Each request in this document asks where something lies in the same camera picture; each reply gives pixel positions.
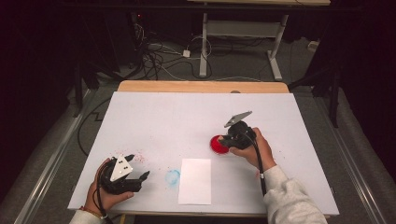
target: white paper sheet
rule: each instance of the white paper sheet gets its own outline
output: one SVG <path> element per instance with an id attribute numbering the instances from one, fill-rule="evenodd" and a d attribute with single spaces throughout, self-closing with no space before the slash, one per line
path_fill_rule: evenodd
<path id="1" fill-rule="evenodd" d="M 179 204 L 212 204 L 210 160 L 183 159 L 181 163 Z"/>

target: white sleeve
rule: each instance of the white sleeve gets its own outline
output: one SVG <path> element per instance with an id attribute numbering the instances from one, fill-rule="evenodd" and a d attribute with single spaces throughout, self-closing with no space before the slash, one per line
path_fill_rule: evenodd
<path id="1" fill-rule="evenodd" d="M 89 212 L 77 210 L 74 214 L 70 224 L 101 224 L 102 219 L 94 216 Z"/>
<path id="2" fill-rule="evenodd" d="M 279 166 L 268 169 L 264 176 L 268 223 L 327 223 L 303 185 L 295 179 L 288 179 Z"/>

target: bracelet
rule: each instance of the bracelet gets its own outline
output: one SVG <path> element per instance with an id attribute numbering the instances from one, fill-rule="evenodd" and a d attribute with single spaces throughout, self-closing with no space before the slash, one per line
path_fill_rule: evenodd
<path id="1" fill-rule="evenodd" d="M 81 207 L 79 208 L 79 210 L 84 211 L 84 212 L 89 212 L 89 213 L 93 214 L 94 216 L 99 217 L 100 219 L 104 219 L 104 218 L 107 217 L 107 215 L 106 215 L 105 217 L 102 217 L 102 216 L 100 216 L 99 214 L 93 212 L 91 209 L 86 208 L 86 207 L 84 207 L 84 206 L 81 206 Z"/>

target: red object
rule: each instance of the red object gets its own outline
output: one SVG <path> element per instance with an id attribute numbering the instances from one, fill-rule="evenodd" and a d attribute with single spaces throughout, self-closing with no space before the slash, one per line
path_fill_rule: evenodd
<path id="1" fill-rule="evenodd" d="M 229 152 L 229 149 L 225 146 L 223 146 L 219 141 L 220 135 L 216 135 L 214 137 L 212 137 L 212 139 L 210 140 L 210 147 L 212 147 L 212 150 L 218 154 L 225 154 L 227 152 Z"/>

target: human hand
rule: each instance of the human hand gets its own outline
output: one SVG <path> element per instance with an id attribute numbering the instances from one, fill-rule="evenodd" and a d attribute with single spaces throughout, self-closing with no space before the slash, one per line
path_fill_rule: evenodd
<path id="1" fill-rule="evenodd" d="M 88 190 L 88 194 L 87 194 L 87 201 L 85 202 L 84 207 L 93 211 L 94 213 L 98 214 L 98 215 L 102 215 L 100 209 L 95 205 L 95 204 L 99 204 L 98 203 L 98 197 L 97 197 L 97 192 L 96 192 L 96 184 L 97 184 L 97 177 L 99 176 L 99 171 L 101 170 L 101 168 L 107 163 L 109 162 L 110 159 L 107 158 L 102 165 L 99 167 L 99 169 L 96 171 L 96 175 L 95 175 L 95 179 L 93 180 L 93 182 L 90 185 L 90 188 Z M 98 190 L 100 190 L 100 198 L 102 201 L 102 206 L 105 209 L 105 211 L 109 210 L 111 207 L 113 207 L 116 203 L 120 203 L 123 202 L 129 198 L 134 197 L 134 193 L 127 191 L 124 192 L 122 194 L 119 195 L 115 195 L 115 194 L 110 194 L 107 193 L 103 188 L 99 188 Z"/>
<path id="2" fill-rule="evenodd" d="M 272 155 L 272 150 L 268 145 L 267 140 L 262 136 L 262 132 L 258 128 L 253 128 L 253 132 L 256 134 L 257 146 L 262 157 L 262 168 L 264 171 L 276 166 L 274 157 Z M 237 147 L 230 147 L 230 151 L 236 155 L 247 159 L 247 161 L 259 168 L 259 161 L 257 159 L 257 153 L 254 146 L 247 147 L 245 149 L 239 149 Z"/>

